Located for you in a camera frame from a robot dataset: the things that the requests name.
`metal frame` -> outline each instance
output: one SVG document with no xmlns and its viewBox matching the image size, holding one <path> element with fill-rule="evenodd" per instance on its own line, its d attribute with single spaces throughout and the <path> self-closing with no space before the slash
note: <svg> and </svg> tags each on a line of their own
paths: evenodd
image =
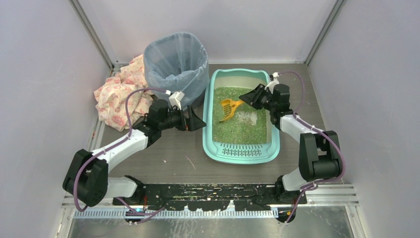
<svg viewBox="0 0 420 238">
<path fill-rule="evenodd" d="M 114 76 L 122 65 L 113 63 L 103 47 L 98 35 L 96 34 L 92 24 L 90 23 L 85 11 L 83 10 L 79 0 L 69 0 L 75 12 L 79 16 L 86 31 L 92 38 L 93 43 L 101 53 L 104 61 L 111 69 L 111 76 Z M 332 23 L 336 19 L 340 9 L 346 0 L 337 0 L 334 4 L 322 30 L 320 31 L 311 51 L 305 60 L 305 64 L 309 65 L 317 52 L 319 46 L 324 40 Z M 102 136 L 105 129 L 105 123 L 97 119 L 93 136 L 89 140 L 89 150 L 98 149 L 101 144 Z M 359 201 L 356 197 L 356 192 L 351 184 L 320 184 L 319 188 L 314 191 L 307 191 L 307 204 L 299 205 L 299 207 L 317 207 L 317 206 L 344 206 L 350 221 L 350 226 L 356 238 L 365 238 L 366 234 L 363 229 L 362 222 L 359 217 Z M 161 214 L 155 216 L 156 219 L 170 219 L 170 218 L 263 218 L 277 215 L 277 208 L 291 207 L 291 205 L 272 205 L 271 211 L 261 212 L 235 212 L 234 205 L 231 203 L 225 211 L 203 212 L 203 211 L 163 211 Z M 143 206 L 133 206 L 133 208 L 143 209 Z M 80 213 L 74 208 L 73 196 L 66 194 L 61 207 L 61 222 L 57 228 L 56 238 L 66 238 L 69 234 L 71 223 L 73 219 L 80 218 L 121 218 L 127 208 L 123 206 L 113 206 L 112 199 L 104 199 L 95 208 L 89 208 L 85 213 Z"/>
<path fill-rule="evenodd" d="M 95 29 L 93 28 L 91 22 L 89 21 L 85 11 L 83 10 L 79 0 L 68 0 L 70 4 L 73 6 L 74 11 L 79 16 L 80 21 L 82 22 L 83 26 L 85 27 L 86 31 L 88 32 L 89 36 L 92 38 L 93 43 L 95 44 L 98 51 L 101 53 L 102 58 L 104 59 L 105 63 L 108 65 L 110 69 L 113 69 L 113 63 L 111 58 L 109 57 L 108 53 L 106 52 L 101 40 L 99 39 L 98 35 L 96 34 Z"/>
<path fill-rule="evenodd" d="M 314 58 L 315 53 L 317 52 L 319 46 L 321 45 L 322 41 L 324 40 L 326 34 L 328 33 L 332 23 L 336 19 L 338 13 L 340 12 L 341 8 L 343 7 L 344 3 L 346 3 L 347 0 L 337 0 L 324 24 L 322 27 L 321 32 L 319 33 L 318 37 L 316 38 L 316 41 L 314 45 L 312 46 L 311 51 L 309 52 L 308 57 L 305 60 L 305 64 L 309 65 Z"/>
<path fill-rule="evenodd" d="M 71 223 L 73 222 L 75 208 L 61 208 L 61 222 L 58 225 L 57 233 L 55 238 L 67 238 L 70 232 Z"/>
</svg>

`litter box rim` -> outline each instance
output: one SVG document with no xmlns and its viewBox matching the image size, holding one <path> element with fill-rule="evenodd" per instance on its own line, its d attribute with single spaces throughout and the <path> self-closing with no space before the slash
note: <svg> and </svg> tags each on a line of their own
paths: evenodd
<svg viewBox="0 0 420 238">
<path fill-rule="evenodd" d="M 253 144 L 253 145 L 240 145 L 240 144 L 227 144 L 215 142 L 212 139 L 212 112 L 213 112 L 213 99 L 214 99 L 214 82 L 218 78 L 219 73 L 252 73 L 252 74 L 261 74 L 265 75 L 266 83 L 270 82 L 270 77 L 267 72 L 263 70 L 251 70 L 244 68 L 233 68 L 233 69 L 218 69 L 216 70 L 211 79 L 210 84 L 206 89 L 206 94 L 204 98 L 204 110 L 203 110 L 203 120 L 207 123 L 207 126 L 203 128 L 203 149 L 204 152 L 213 160 L 228 163 L 228 164 L 242 164 L 242 165 L 253 165 L 253 164 L 262 164 L 274 160 L 278 153 L 280 152 L 280 133 L 278 129 L 272 125 L 271 126 L 271 141 L 265 144 Z M 236 155 L 222 155 L 218 153 L 218 150 L 238 150 L 240 148 L 246 148 L 246 151 L 250 151 L 248 157 L 236 156 Z"/>
</svg>

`white wall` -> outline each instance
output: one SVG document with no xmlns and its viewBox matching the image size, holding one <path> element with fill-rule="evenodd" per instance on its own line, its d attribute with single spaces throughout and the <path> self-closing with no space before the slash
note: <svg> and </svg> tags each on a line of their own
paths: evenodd
<svg viewBox="0 0 420 238">
<path fill-rule="evenodd" d="M 371 237 L 419 237 L 420 1 L 347 1 L 310 64 Z"/>
<path fill-rule="evenodd" d="M 304 62 L 335 0 L 81 0 L 110 57 L 128 63 L 177 31 L 210 62 Z"/>
<path fill-rule="evenodd" d="M 46 238 L 108 69 L 65 0 L 1 1 L 0 42 L 0 237 Z"/>
</svg>

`gray floor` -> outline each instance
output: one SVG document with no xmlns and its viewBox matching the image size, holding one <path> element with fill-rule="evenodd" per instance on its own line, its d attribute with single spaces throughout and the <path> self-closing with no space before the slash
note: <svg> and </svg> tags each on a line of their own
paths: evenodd
<svg viewBox="0 0 420 238">
<path fill-rule="evenodd" d="M 324 129 L 324 124 L 312 87 L 308 68 L 304 64 L 211 64 L 210 76 L 217 69 L 247 68 L 268 73 L 295 71 L 305 82 L 305 101 L 299 115 L 308 123 Z M 284 74 L 281 83 L 290 87 L 291 108 L 299 104 L 302 87 L 293 74 Z M 202 107 L 196 110 L 201 117 Z M 106 126 L 101 146 L 107 145 L 127 132 Z M 151 147 L 140 151 L 116 166 L 110 176 L 131 175 L 145 183 L 272 183 L 277 177 L 297 168 L 299 144 L 280 133 L 280 153 L 273 161 L 259 165 L 231 165 L 216 162 L 206 156 L 202 131 L 186 132 L 169 129 Z M 187 160 L 190 158 L 195 169 Z"/>
</svg>

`litter box vent slot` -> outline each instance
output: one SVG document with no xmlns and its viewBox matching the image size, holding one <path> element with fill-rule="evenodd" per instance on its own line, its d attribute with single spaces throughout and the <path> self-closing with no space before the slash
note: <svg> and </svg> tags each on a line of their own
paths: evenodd
<svg viewBox="0 0 420 238">
<path fill-rule="evenodd" d="M 223 147 L 222 155 L 232 157 L 259 157 L 263 153 L 261 145 L 234 145 L 234 144 L 222 144 Z"/>
</svg>

